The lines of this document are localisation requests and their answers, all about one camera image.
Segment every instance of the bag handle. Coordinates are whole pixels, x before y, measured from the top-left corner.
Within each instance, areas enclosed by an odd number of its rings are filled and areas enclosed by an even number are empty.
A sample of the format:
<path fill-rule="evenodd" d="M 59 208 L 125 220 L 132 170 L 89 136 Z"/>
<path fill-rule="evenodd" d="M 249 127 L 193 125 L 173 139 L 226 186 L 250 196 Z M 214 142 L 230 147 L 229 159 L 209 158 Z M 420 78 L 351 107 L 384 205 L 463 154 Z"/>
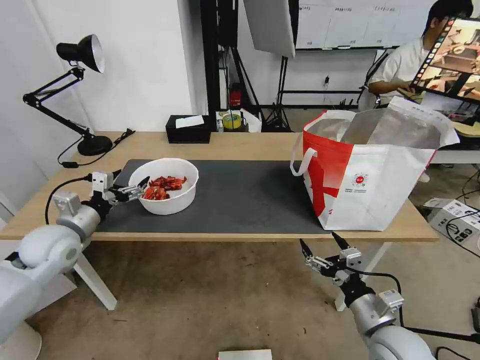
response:
<path fill-rule="evenodd" d="M 300 168 L 298 171 L 295 170 L 294 168 L 294 161 L 295 161 L 295 152 L 300 145 L 300 140 L 302 139 L 302 133 L 297 137 L 295 141 L 295 145 L 293 145 L 293 150 L 291 151 L 291 156 L 290 156 L 290 170 L 293 176 L 301 176 L 303 175 L 307 169 L 309 168 L 310 161 L 312 160 L 313 157 L 317 157 L 317 151 L 312 149 L 311 147 L 308 148 L 307 151 L 305 151 L 305 154 L 303 155 L 303 159 L 300 164 Z"/>

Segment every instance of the gray table mat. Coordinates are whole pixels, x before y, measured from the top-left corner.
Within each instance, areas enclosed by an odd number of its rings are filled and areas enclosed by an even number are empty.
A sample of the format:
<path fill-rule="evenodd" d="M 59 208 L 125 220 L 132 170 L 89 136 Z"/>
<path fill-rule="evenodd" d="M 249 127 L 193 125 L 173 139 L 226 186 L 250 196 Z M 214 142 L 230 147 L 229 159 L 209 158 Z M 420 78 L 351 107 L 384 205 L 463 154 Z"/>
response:
<path fill-rule="evenodd" d="M 132 159 L 116 184 L 150 160 Z M 313 211 L 302 177 L 288 161 L 190 160 L 199 172 L 185 210 L 154 215 L 139 201 L 119 204 L 98 232 L 207 234 L 327 234 Z"/>

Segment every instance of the bag logo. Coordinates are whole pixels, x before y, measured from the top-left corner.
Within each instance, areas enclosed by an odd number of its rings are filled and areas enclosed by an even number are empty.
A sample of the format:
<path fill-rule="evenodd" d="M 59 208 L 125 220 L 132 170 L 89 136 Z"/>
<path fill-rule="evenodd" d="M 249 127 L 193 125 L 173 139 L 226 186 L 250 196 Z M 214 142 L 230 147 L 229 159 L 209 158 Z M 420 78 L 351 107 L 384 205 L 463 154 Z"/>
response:
<path fill-rule="evenodd" d="M 368 180 L 367 174 L 363 172 L 356 173 L 353 176 L 353 181 L 351 184 L 353 185 L 354 188 L 363 188 Z"/>

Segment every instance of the white cylinder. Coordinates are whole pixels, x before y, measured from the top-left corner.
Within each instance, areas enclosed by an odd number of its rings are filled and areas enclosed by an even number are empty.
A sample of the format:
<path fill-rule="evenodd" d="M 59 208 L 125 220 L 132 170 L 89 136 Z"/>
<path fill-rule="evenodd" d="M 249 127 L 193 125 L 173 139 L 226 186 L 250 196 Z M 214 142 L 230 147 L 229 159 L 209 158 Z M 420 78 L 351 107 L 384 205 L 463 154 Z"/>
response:
<path fill-rule="evenodd" d="M 36 360 L 42 348 L 42 337 L 23 321 L 0 345 L 0 360 Z"/>

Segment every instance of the lamp base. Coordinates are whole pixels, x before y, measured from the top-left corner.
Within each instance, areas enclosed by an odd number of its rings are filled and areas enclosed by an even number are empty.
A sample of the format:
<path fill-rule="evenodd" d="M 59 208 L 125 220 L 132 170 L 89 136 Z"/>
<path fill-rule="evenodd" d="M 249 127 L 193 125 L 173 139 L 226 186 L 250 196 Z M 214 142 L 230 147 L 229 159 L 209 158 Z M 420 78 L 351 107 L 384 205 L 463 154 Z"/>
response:
<path fill-rule="evenodd" d="M 106 153 L 113 146 L 112 140 L 106 136 L 85 137 L 78 143 L 77 149 L 80 155 L 95 156 Z"/>

